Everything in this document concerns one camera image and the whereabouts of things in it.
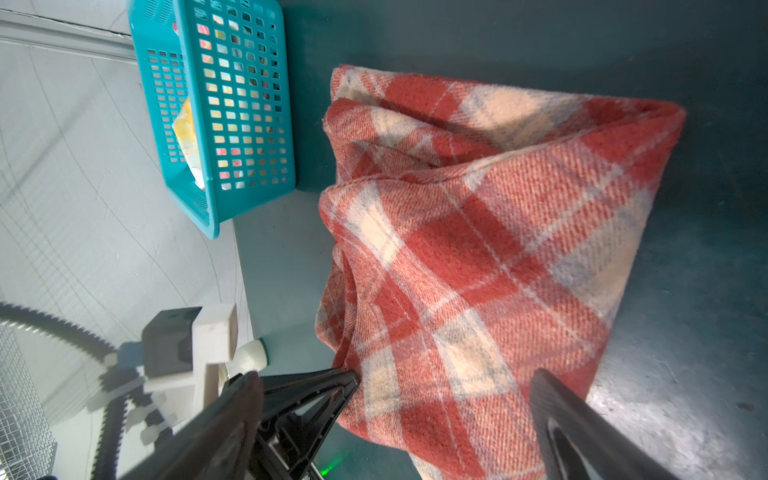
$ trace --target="black cable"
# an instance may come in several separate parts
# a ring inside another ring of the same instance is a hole
[[[106,355],[117,352],[117,349],[109,342],[80,326],[48,313],[2,301],[0,301],[0,325],[26,327],[27,330],[35,333],[55,337],[87,353],[101,364],[104,364]],[[110,392],[136,378],[138,378],[136,369],[110,368],[99,379],[102,389],[105,392]],[[151,397],[144,393],[141,386],[138,386],[128,394],[113,399],[107,404],[104,409],[101,434],[91,471],[91,477],[94,480],[111,479],[117,476],[118,455],[123,437],[128,398],[136,406],[149,406],[152,403]],[[155,410],[148,414],[144,421],[147,426],[152,426],[160,425],[164,419],[160,412]],[[157,449],[171,436],[173,436],[173,431],[170,428],[165,428],[157,437],[154,447]]]

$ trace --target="metal mesh fence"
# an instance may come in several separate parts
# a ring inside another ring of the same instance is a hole
[[[0,480],[50,474],[55,448],[16,336],[0,326]]]

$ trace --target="green light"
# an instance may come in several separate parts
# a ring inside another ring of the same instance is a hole
[[[331,461],[330,465],[328,465],[327,467],[325,467],[323,470],[320,471],[320,474],[323,477],[326,476],[326,474],[328,472],[330,472],[331,470],[333,470],[334,468],[336,468],[339,465],[339,463],[341,463],[344,460],[344,458],[345,458],[345,455],[341,455],[341,456],[338,456],[338,457],[334,458]]]

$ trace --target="folded blanket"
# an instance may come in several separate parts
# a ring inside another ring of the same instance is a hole
[[[540,478],[531,377],[587,395],[684,110],[350,66],[331,95],[339,423],[424,478]]]

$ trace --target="basket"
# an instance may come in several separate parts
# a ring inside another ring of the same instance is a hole
[[[192,221],[216,238],[219,222],[292,191],[296,168],[277,2],[134,0],[128,14],[163,179]],[[171,127],[188,95],[204,191]]]

